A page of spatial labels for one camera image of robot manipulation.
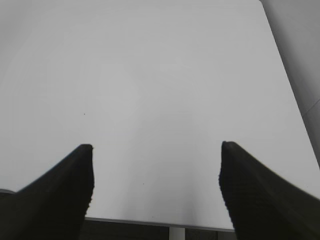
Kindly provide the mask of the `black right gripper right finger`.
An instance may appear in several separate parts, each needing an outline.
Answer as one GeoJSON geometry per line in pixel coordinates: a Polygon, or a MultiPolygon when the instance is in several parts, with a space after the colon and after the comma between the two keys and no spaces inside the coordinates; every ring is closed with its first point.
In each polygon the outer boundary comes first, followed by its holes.
{"type": "Polygon", "coordinates": [[[221,144],[219,187],[239,240],[318,240],[320,200],[233,141],[221,144]]]}

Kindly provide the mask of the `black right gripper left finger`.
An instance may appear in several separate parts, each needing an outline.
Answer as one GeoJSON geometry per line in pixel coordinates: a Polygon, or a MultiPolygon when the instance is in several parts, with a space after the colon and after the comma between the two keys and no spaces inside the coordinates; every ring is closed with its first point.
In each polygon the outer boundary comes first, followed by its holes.
{"type": "Polygon", "coordinates": [[[81,144],[41,177],[0,201],[2,240],[77,240],[95,186],[93,146],[81,144]]]}

